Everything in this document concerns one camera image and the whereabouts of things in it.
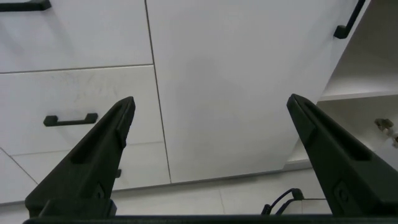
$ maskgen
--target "floor tile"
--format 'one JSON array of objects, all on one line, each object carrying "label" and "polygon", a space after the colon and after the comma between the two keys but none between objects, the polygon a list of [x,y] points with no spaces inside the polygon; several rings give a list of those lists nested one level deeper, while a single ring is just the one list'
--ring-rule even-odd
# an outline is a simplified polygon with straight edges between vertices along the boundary
[{"label": "floor tile", "polygon": [[293,187],[302,189],[305,198],[325,198],[312,169],[230,180],[220,192],[225,214],[259,214],[266,203],[272,204]]},{"label": "floor tile", "polygon": [[220,191],[202,185],[175,185],[115,192],[111,197],[117,215],[215,215],[223,214]]},{"label": "floor tile", "polygon": [[20,224],[29,219],[29,213],[23,203],[0,206],[0,223]]}]

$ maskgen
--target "cabinet handle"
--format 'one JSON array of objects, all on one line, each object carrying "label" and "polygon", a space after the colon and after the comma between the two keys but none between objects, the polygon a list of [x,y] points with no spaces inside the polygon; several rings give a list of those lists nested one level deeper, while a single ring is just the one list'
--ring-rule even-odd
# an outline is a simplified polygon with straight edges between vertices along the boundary
[{"label": "cabinet handle", "polygon": [[17,3],[0,3],[0,12],[44,11],[51,8],[50,0],[30,0]]},{"label": "cabinet handle", "polygon": [[354,11],[353,11],[351,17],[349,18],[347,26],[339,25],[336,28],[335,34],[333,34],[333,36],[335,36],[339,39],[345,39],[348,37],[348,34],[351,31],[351,29],[353,28],[355,20],[358,17],[359,13],[361,12],[361,9],[364,4],[365,4],[365,0],[358,0],[358,3],[356,4]]},{"label": "cabinet handle", "polygon": [[122,169],[118,169],[118,172],[116,173],[115,178],[119,178],[122,175]]},{"label": "cabinet handle", "polygon": [[94,124],[97,121],[98,114],[97,113],[88,113],[84,120],[78,121],[58,121],[58,117],[56,115],[46,116],[44,118],[44,126],[46,127],[54,127],[54,126],[65,126],[65,125],[77,125],[77,124]]}]

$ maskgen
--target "white kitchen cabinet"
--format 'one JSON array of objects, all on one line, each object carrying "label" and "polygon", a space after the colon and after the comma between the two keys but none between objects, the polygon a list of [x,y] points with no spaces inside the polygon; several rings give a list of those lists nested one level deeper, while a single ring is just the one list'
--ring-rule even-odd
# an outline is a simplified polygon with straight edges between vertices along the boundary
[{"label": "white kitchen cabinet", "polygon": [[152,63],[144,0],[50,2],[0,12],[0,72]]},{"label": "white kitchen cabinet", "polygon": [[[69,152],[25,154],[12,158],[40,183]],[[127,145],[119,168],[122,172],[115,180],[114,190],[170,183],[164,142]]]},{"label": "white kitchen cabinet", "polygon": [[25,200],[36,183],[0,149],[0,203]]},{"label": "white kitchen cabinet", "polygon": [[298,138],[286,102],[321,97],[357,2],[148,0],[172,182],[283,168]]},{"label": "white kitchen cabinet", "polygon": [[[374,120],[398,123],[397,11],[397,1],[372,1],[317,103],[376,154],[386,147],[394,151],[392,139]],[[391,156],[397,160],[397,154]],[[288,160],[292,164],[309,164],[300,141]]]},{"label": "white kitchen cabinet", "polygon": [[72,149],[94,124],[46,127],[46,116],[98,120],[133,96],[136,112],[128,144],[164,141],[153,66],[0,75],[0,147],[9,155]]}]

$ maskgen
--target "drawer front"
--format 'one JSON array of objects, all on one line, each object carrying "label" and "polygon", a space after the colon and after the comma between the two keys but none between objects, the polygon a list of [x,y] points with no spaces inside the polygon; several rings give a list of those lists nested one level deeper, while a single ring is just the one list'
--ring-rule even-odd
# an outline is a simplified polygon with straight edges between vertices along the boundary
[{"label": "drawer front", "polygon": [[0,13],[0,72],[152,63],[144,0],[50,2]]},{"label": "drawer front", "polygon": [[25,200],[36,183],[0,149],[0,203]]},{"label": "drawer front", "polygon": [[[69,151],[46,152],[12,158],[40,183],[68,153]],[[127,145],[119,168],[122,172],[115,180],[114,190],[170,183],[164,142]]]},{"label": "drawer front", "polygon": [[8,74],[0,85],[0,147],[9,155],[72,149],[94,124],[46,127],[46,116],[101,119],[127,96],[136,102],[127,143],[163,141],[153,66]]}]

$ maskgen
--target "shelf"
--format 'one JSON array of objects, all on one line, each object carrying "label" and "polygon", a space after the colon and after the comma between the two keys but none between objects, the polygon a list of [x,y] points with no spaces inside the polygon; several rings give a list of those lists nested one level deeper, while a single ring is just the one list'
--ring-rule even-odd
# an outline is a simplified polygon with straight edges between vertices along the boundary
[{"label": "shelf", "polygon": [[398,66],[349,45],[319,101],[398,95]]},{"label": "shelf", "polygon": [[[388,139],[380,132],[374,120],[389,118],[398,121],[398,96],[380,96],[350,100],[322,101],[317,106],[345,128],[372,151],[378,150]],[[287,164],[309,163],[307,152],[301,140],[297,141]]]}]

